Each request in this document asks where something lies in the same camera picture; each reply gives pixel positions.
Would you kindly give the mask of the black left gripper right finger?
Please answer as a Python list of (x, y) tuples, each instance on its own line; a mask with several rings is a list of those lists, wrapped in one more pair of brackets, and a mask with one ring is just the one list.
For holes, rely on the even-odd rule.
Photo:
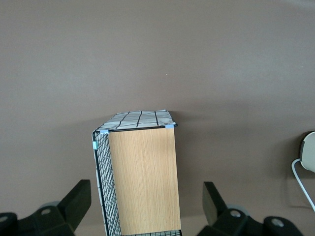
[(302, 236), (289, 220), (268, 216), (263, 223), (243, 211), (228, 208), (213, 182), (203, 183), (203, 210), (208, 222), (199, 236)]

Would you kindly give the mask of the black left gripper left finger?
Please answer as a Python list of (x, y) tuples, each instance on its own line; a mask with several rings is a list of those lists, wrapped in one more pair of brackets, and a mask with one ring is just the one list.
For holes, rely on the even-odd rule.
[(18, 219), (13, 212), (0, 214), (2, 236), (73, 236), (91, 206), (91, 181), (80, 180), (56, 205), (44, 206)]

